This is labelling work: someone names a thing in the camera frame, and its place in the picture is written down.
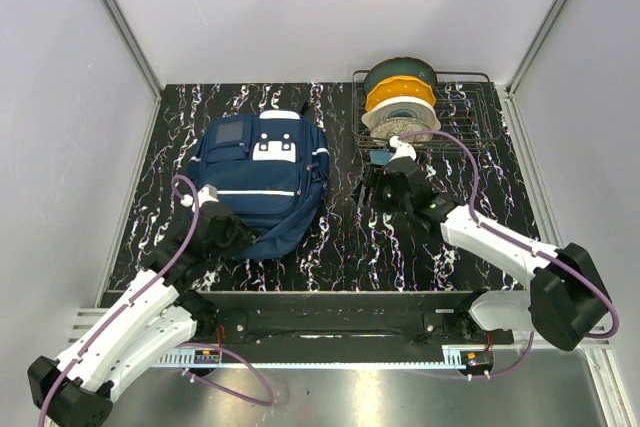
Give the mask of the navy blue student backpack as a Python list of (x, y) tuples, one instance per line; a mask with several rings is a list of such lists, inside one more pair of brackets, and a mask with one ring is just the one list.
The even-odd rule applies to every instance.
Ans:
[(325, 132), (302, 111), (271, 109), (214, 119), (197, 141), (187, 176), (217, 198), (257, 238), (241, 260), (281, 258), (294, 251), (326, 193)]

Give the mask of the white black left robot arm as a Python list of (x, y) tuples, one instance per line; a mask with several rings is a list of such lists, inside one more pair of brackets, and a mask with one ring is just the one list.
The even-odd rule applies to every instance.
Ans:
[(193, 285), (211, 260), (244, 251), (254, 235), (232, 209), (205, 200), (173, 226), (133, 281), (75, 343), (28, 368), (38, 423), (101, 426), (126, 388), (162, 356), (219, 331), (216, 304)]

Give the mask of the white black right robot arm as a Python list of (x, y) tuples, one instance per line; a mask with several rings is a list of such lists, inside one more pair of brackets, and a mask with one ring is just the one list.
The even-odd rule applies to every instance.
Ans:
[(539, 242), (471, 211), (461, 199), (433, 190), (409, 157), (368, 166), (353, 197), (398, 216), (416, 233), (475, 255), (521, 285), (519, 291), (488, 291), (466, 300), (465, 312), (453, 321), (463, 342), (476, 343), (497, 329), (525, 330), (571, 351), (609, 312), (611, 298), (585, 248)]

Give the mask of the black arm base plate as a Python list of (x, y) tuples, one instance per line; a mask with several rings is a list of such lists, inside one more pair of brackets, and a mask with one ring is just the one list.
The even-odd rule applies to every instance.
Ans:
[(426, 345), (509, 345), (509, 331), (483, 331), (456, 316), (407, 308), (222, 310), (217, 330), (225, 345), (267, 339), (392, 338)]

